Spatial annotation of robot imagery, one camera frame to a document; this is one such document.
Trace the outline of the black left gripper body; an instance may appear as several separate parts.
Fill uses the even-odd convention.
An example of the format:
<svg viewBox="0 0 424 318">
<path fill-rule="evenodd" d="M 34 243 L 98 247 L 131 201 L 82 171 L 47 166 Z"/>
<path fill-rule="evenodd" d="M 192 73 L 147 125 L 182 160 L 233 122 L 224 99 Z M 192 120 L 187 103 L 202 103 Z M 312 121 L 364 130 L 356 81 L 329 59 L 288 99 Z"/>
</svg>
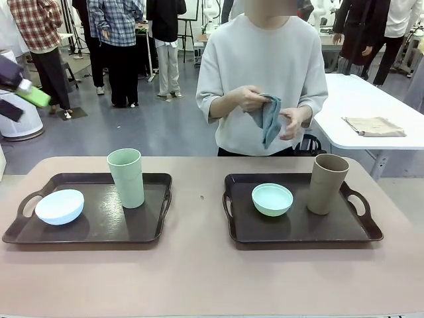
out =
<svg viewBox="0 0 424 318">
<path fill-rule="evenodd" d="M 22 72 L 23 68 L 19 64 L 0 55 L 0 89 L 25 90 Z"/>
</svg>

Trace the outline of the light blue bowl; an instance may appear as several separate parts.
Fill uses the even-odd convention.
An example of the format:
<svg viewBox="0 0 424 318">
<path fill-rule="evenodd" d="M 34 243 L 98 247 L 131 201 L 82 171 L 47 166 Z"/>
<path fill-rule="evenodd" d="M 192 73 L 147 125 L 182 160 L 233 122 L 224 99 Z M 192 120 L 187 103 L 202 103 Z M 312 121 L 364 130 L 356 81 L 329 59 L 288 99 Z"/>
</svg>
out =
<svg viewBox="0 0 424 318">
<path fill-rule="evenodd" d="M 49 225 L 65 225 L 79 217 L 85 199 L 76 189 L 62 189 L 43 197 L 35 207 L 36 216 Z"/>
</svg>

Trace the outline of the pale green tall cup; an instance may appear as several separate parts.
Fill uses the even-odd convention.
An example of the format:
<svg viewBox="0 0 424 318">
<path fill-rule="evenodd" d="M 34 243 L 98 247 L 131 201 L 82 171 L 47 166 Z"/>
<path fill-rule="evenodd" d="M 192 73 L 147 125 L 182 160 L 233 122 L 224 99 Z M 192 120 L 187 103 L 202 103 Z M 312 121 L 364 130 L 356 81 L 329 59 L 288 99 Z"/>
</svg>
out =
<svg viewBox="0 0 424 318">
<path fill-rule="evenodd" d="M 141 153 L 132 148 L 115 150 L 107 163 L 122 206 L 135 209 L 144 203 Z"/>
</svg>

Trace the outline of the blue-grey cloth mat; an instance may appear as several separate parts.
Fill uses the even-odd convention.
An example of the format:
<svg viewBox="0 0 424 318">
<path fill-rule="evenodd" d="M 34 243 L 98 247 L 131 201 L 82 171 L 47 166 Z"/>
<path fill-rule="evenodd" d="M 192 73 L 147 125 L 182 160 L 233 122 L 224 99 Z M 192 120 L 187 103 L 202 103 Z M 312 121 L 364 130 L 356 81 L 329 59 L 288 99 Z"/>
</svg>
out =
<svg viewBox="0 0 424 318">
<path fill-rule="evenodd" d="M 268 149 L 274 139 L 279 135 L 282 124 L 279 120 L 281 99 L 273 95 L 260 94 L 267 99 L 260 109 L 249 113 L 256 125 L 262 129 L 262 145 Z"/>
</svg>

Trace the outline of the pale green bowl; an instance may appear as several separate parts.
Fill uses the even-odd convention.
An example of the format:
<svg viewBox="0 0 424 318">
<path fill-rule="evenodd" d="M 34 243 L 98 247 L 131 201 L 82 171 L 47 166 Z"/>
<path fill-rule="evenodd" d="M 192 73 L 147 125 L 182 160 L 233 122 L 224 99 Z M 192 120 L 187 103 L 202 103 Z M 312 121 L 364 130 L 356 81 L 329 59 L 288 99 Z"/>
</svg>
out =
<svg viewBox="0 0 424 318">
<path fill-rule="evenodd" d="M 260 184 L 252 190 L 252 201 L 261 214 L 279 217 L 292 206 L 293 194 L 279 184 Z"/>
</svg>

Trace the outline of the brown tall cup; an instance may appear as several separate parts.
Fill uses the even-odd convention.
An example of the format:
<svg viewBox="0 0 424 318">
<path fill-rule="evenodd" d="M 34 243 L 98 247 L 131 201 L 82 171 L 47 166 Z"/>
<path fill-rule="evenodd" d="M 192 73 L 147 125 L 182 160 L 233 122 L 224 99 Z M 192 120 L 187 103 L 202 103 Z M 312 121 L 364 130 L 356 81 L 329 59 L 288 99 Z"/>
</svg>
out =
<svg viewBox="0 0 424 318">
<path fill-rule="evenodd" d="M 334 154 L 319 154 L 313 164 L 307 208 L 326 215 L 349 171 L 349 163 Z"/>
</svg>

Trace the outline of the beige cloth mat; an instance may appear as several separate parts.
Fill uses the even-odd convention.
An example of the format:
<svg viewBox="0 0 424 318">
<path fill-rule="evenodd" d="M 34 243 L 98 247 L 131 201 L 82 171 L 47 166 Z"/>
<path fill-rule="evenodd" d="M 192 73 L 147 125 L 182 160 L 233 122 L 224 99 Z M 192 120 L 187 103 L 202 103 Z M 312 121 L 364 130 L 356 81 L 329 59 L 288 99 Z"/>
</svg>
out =
<svg viewBox="0 0 424 318">
<path fill-rule="evenodd" d="M 358 118 L 343 117 L 346 122 L 359 136 L 364 137 L 405 137 L 403 128 L 393 124 L 383 117 Z"/>
</svg>

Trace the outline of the person's left forearm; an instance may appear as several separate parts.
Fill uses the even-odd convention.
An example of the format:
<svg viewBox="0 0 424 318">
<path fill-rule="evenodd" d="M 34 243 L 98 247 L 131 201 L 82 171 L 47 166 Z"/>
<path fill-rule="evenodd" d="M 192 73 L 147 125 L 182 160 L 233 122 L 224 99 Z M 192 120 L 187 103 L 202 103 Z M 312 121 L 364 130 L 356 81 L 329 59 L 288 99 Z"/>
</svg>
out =
<svg viewBox="0 0 424 318">
<path fill-rule="evenodd" d="M 298 107 L 297 110 L 299 111 L 301 127 L 305 129 L 308 128 L 313 118 L 312 108 L 308 105 L 304 105 L 304 106 Z"/>
</svg>

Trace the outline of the person's left hand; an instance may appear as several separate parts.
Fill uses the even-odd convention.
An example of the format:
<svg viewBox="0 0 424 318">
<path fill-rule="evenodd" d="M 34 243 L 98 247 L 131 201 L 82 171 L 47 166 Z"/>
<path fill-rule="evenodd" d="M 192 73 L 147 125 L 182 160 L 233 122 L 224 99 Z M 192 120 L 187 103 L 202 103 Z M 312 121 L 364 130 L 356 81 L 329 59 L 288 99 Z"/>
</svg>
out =
<svg viewBox="0 0 424 318">
<path fill-rule="evenodd" d="M 280 111 L 280 115 L 288 120 L 284 133 L 280 135 L 280 140 L 292 140 L 301 128 L 301 121 L 297 108 L 298 107 L 282 109 Z"/>
</svg>

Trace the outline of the bystander in red plaid shirt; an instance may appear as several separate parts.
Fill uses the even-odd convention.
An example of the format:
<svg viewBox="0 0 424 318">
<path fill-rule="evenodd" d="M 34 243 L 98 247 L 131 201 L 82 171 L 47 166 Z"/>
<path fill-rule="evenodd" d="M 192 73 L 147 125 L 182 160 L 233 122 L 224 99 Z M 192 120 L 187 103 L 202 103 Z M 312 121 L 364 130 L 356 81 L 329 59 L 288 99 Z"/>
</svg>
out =
<svg viewBox="0 0 424 318">
<path fill-rule="evenodd" d="M 62 26 L 61 10 L 55 0 L 7 0 L 17 28 L 30 51 L 45 93 L 50 96 L 50 114 L 58 107 L 66 119 L 72 117 L 60 57 L 61 38 L 58 28 Z"/>
</svg>

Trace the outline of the bystander in blue plaid shirt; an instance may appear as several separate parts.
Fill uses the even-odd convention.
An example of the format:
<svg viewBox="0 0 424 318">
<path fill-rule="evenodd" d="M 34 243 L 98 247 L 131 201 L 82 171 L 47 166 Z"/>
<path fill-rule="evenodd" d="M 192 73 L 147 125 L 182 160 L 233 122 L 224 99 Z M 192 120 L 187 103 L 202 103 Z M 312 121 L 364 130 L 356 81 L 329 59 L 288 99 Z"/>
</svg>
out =
<svg viewBox="0 0 424 318">
<path fill-rule="evenodd" d="M 143 0 L 88 0 L 94 35 L 109 74 L 112 106 L 138 106 L 136 24 L 143 21 Z"/>
</svg>

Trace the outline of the black easel stand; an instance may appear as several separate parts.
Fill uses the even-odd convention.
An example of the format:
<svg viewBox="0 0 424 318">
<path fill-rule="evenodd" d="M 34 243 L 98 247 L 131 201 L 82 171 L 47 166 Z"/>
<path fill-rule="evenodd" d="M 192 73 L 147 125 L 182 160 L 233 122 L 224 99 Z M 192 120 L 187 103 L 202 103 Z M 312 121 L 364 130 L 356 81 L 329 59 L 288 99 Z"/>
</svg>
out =
<svg viewBox="0 0 424 318">
<path fill-rule="evenodd" d="M 186 53 L 187 53 L 187 40 L 190 39 L 191 44 L 194 45 L 192 22 L 195 22 L 196 19 L 179 18 L 178 20 L 184 23 L 184 32 L 179 34 L 178 38 L 182 40 L 183 63 L 185 63 L 186 62 Z"/>
</svg>

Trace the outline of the white side table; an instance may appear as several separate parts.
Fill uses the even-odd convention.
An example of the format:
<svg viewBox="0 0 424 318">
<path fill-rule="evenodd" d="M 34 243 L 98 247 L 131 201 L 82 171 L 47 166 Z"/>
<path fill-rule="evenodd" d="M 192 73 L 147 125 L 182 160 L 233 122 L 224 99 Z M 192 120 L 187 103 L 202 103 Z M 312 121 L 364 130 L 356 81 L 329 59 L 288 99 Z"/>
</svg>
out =
<svg viewBox="0 0 424 318">
<path fill-rule="evenodd" d="M 424 115 L 358 76 L 326 74 L 329 96 L 315 122 L 332 146 L 365 150 L 375 163 L 374 180 L 382 175 L 395 150 L 424 150 Z M 359 136 L 345 117 L 383 117 L 405 130 L 405 137 Z"/>
</svg>

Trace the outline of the bystander in dark long coat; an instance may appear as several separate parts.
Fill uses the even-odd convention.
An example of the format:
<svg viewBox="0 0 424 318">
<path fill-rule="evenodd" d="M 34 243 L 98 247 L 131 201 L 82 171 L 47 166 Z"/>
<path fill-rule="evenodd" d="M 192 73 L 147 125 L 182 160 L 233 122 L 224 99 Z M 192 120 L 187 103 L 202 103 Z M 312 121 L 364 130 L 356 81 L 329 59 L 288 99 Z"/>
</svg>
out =
<svg viewBox="0 0 424 318">
<path fill-rule="evenodd" d="M 333 25 L 333 42 L 343 41 L 337 72 L 359 76 L 383 37 L 391 0 L 342 0 Z"/>
</svg>

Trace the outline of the bystander in white shirt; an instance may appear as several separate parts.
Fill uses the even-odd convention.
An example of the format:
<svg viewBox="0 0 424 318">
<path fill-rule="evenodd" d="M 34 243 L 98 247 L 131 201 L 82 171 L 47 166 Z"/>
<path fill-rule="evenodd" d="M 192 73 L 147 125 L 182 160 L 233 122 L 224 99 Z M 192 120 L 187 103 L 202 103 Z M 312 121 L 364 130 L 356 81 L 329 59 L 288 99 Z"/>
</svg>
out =
<svg viewBox="0 0 424 318">
<path fill-rule="evenodd" d="M 405 35 L 417 22 L 423 4 L 424 0 L 391 0 L 384 36 L 376 45 L 376 52 L 383 46 L 386 48 L 373 81 L 375 86 L 384 84 Z"/>
</svg>

